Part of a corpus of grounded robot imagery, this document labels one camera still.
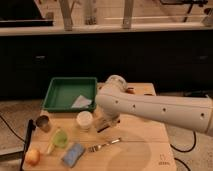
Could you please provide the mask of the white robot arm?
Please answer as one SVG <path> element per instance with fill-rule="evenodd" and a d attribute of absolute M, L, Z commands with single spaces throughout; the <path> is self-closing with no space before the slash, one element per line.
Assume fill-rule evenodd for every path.
<path fill-rule="evenodd" d="M 109 122 L 124 113 L 213 137 L 211 98 L 136 95 L 127 93 L 127 88 L 123 77 L 111 75 L 96 94 L 95 102 Z"/>

